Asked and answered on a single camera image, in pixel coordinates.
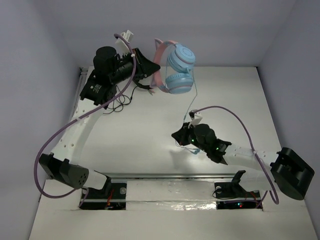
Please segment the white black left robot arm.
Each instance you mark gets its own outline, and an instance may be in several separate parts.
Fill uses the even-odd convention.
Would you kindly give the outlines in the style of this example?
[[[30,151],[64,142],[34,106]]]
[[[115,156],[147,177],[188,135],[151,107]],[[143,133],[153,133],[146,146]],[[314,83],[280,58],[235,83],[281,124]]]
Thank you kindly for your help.
[[[119,97],[117,84],[148,78],[160,68],[138,48],[123,55],[111,46],[99,48],[93,58],[93,70],[79,95],[77,112],[71,122],[58,131],[62,136],[51,153],[41,150],[35,165],[40,165],[53,180],[75,190],[89,188],[100,197],[108,196],[110,177],[80,165],[83,147],[104,110]]]

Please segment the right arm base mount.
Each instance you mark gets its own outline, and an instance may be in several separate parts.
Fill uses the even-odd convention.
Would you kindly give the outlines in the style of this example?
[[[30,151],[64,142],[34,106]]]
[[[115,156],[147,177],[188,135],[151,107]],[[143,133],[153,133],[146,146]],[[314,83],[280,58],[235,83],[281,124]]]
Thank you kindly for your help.
[[[246,191],[240,186],[245,170],[239,170],[231,181],[216,182],[212,197],[218,210],[263,209],[260,192]]]

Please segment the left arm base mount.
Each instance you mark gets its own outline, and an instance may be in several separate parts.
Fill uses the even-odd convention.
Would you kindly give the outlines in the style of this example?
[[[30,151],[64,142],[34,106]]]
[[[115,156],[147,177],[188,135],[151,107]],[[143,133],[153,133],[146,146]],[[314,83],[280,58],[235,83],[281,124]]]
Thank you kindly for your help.
[[[109,177],[102,189],[81,189],[78,207],[81,210],[126,210],[127,182]]]

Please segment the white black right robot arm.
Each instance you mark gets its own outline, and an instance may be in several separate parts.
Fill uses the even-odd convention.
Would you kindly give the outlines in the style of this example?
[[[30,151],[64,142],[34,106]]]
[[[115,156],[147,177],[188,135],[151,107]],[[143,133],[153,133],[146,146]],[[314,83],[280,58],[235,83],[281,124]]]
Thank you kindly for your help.
[[[217,164],[239,166],[231,192],[238,197],[250,191],[278,188],[287,197],[301,201],[309,189],[315,171],[294,150],[255,151],[216,137],[207,124],[186,122],[171,135],[180,146],[193,145]]]

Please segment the pink blue cat-ear headphones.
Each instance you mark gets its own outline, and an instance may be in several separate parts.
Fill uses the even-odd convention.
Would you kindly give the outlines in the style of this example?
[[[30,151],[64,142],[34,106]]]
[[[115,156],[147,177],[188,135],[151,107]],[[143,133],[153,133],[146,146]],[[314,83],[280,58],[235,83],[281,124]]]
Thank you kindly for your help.
[[[175,73],[169,75],[162,80],[160,71],[156,71],[152,75],[149,87],[158,88],[164,93],[172,95],[184,94],[189,92],[194,84],[193,69],[196,62],[195,54],[185,45],[173,41],[162,41],[158,38],[155,40],[155,54],[153,62],[160,64],[166,49],[173,47],[167,56],[167,65],[170,66]]]

